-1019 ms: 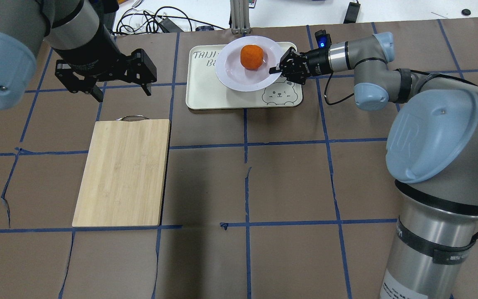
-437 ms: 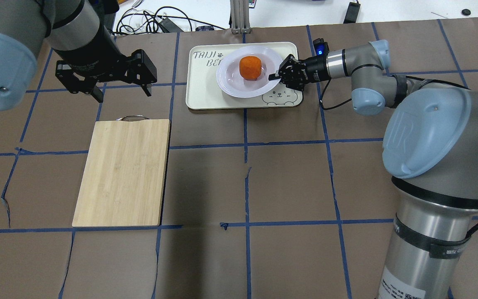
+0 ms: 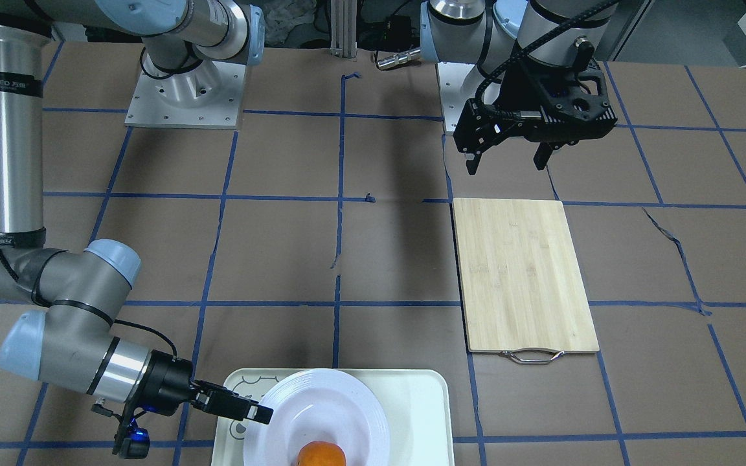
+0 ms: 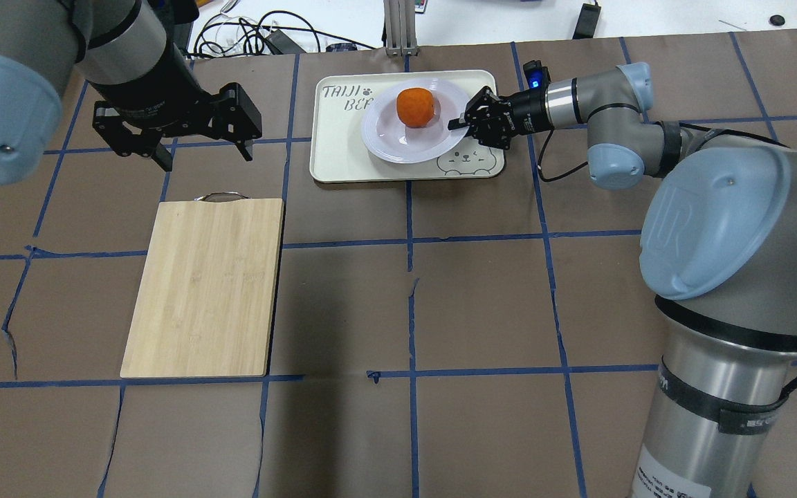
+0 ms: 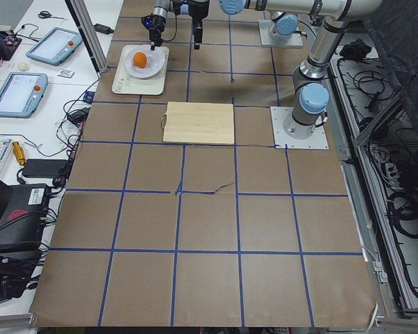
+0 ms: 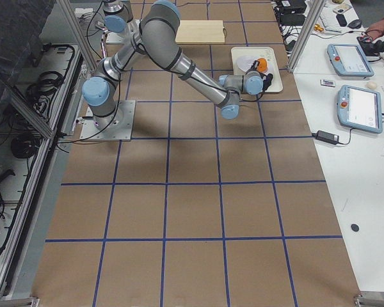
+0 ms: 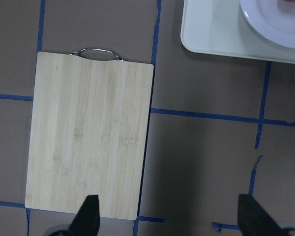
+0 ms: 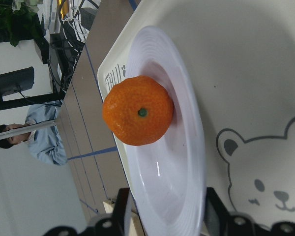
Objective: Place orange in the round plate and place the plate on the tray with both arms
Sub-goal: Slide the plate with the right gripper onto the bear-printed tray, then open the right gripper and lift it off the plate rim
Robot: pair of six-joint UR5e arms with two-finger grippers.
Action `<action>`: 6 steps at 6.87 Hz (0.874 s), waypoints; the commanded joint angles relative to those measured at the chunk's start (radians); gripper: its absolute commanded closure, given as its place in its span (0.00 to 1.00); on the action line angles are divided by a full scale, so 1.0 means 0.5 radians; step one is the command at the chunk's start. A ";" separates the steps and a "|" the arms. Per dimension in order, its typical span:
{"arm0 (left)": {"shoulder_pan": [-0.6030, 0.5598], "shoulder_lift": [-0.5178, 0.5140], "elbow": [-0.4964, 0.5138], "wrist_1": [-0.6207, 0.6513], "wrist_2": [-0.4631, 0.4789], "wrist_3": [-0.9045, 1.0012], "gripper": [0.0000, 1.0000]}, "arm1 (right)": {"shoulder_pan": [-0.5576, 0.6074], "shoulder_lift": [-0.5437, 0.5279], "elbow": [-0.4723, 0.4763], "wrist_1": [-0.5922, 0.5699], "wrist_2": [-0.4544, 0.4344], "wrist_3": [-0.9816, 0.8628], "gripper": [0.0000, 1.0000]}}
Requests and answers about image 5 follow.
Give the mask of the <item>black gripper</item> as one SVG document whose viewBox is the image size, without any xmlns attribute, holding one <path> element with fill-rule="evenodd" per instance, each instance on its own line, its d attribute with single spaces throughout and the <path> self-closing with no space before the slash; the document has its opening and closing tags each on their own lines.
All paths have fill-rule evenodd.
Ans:
<svg viewBox="0 0 418 334">
<path fill-rule="evenodd" d="M 188 0 L 188 13 L 192 18 L 192 29 L 194 32 L 194 49 L 199 50 L 202 43 L 202 27 L 203 19 L 208 16 L 209 0 Z"/>
<path fill-rule="evenodd" d="M 150 50 L 155 50 L 162 45 L 162 33 L 164 32 L 167 19 L 161 15 L 150 14 L 141 18 L 141 23 L 148 30 L 150 40 Z"/>
</svg>

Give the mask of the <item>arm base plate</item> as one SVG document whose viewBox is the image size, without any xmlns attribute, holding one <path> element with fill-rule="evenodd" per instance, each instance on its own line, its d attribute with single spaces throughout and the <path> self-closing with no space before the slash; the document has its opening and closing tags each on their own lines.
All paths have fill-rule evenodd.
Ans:
<svg viewBox="0 0 418 334">
<path fill-rule="evenodd" d="M 274 146 L 278 149 L 328 150 L 324 127 L 300 125 L 293 119 L 293 107 L 270 107 Z"/>
<path fill-rule="evenodd" d="M 258 22 L 261 46 L 279 48 L 302 48 L 303 42 L 300 34 L 296 31 L 296 23 L 284 24 L 283 20 L 273 22 L 260 20 Z"/>
</svg>

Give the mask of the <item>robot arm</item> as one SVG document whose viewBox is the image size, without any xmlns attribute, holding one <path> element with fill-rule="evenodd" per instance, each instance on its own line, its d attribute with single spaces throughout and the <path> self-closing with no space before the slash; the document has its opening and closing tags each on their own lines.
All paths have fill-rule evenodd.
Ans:
<svg viewBox="0 0 418 334">
<path fill-rule="evenodd" d="M 162 34 L 170 12 L 175 16 L 184 13 L 192 18 L 194 48 L 200 49 L 203 39 L 203 20 L 208 16 L 209 7 L 209 1 L 156 1 L 152 13 L 141 18 L 141 23 L 148 30 L 150 49 L 154 50 L 166 41 Z M 295 13 L 272 12 L 270 21 L 272 35 L 290 35 L 298 26 L 298 16 Z"/>
<path fill-rule="evenodd" d="M 295 69 L 293 85 L 296 103 L 284 121 L 285 132 L 294 137 L 309 138 L 320 114 L 329 101 L 322 85 L 330 60 L 350 22 L 373 13 L 380 1 L 220 1 L 228 15 L 242 10 L 297 13 L 323 16 L 322 26 L 307 59 Z"/>
</svg>

